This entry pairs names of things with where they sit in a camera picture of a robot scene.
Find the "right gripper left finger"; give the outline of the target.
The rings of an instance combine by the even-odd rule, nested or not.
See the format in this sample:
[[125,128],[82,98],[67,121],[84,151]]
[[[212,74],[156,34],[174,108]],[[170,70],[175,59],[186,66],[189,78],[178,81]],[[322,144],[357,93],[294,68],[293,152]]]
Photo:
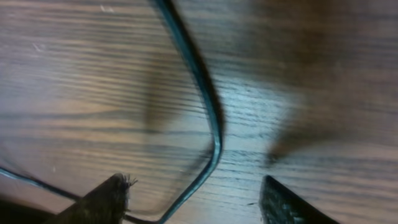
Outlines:
[[120,224],[129,205],[129,189],[136,182],[114,174],[45,224]]

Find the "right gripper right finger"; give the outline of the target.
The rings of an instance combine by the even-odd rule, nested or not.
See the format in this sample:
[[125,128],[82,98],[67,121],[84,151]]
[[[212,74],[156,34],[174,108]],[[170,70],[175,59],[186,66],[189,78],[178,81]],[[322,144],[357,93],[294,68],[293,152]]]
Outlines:
[[263,178],[259,207],[268,224],[338,224],[270,175]]

